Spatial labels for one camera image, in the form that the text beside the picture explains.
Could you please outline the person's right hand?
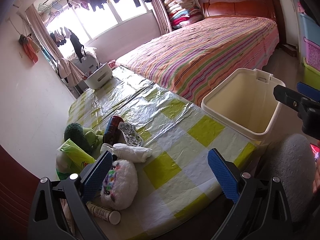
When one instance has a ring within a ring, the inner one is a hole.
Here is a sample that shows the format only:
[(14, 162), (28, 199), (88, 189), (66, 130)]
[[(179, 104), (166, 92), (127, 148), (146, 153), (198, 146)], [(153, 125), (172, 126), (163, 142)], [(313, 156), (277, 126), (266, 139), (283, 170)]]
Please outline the person's right hand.
[(316, 172), (315, 172), (315, 179), (312, 184), (312, 190), (315, 194), (320, 188), (320, 158), (317, 159), (316, 162)]

